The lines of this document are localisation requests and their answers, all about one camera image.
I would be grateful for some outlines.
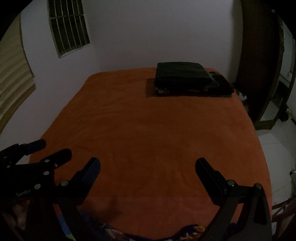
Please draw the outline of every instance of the mattress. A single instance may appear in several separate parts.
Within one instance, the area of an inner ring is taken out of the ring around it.
[[[265,157],[238,96],[158,97],[155,72],[90,76],[42,136],[47,147],[30,162],[71,149],[72,160],[55,171],[58,184],[97,157],[101,172],[79,208],[121,232],[151,239],[190,224],[207,226],[216,214],[195,173],[200,157],[239,185],[261,183],[271,205]]]

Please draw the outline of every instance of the tiled floor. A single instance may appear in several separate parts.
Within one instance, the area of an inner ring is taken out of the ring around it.
[[[296,125],[290,119],[286,122],[278,120],[270,131],[259,130],[256,133],[268,165],[272,205],[275,205],[291,197],[292,183],[289,173],[296,166]]]

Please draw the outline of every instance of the white wall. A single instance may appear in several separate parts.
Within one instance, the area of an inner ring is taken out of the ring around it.
[[[92,45],[59,59],[49,28],[46,0],[33,0],[21,12],[21,27],[36,90],[3,130],[0,150],[39,139],[85,80],[99,71]]]
[[[242,45],[239,0],[85,0],[102,71],[198,62],[231,82]]]

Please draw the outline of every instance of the corrugated panel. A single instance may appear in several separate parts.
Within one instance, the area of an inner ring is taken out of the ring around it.
[[[0,41],[0,133],[34,90],[33,74],[22,46],[18,15]]]

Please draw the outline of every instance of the window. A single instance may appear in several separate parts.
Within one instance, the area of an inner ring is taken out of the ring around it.
[[[48,12],[60,58],[90,43],[81,0],[48,0]]]

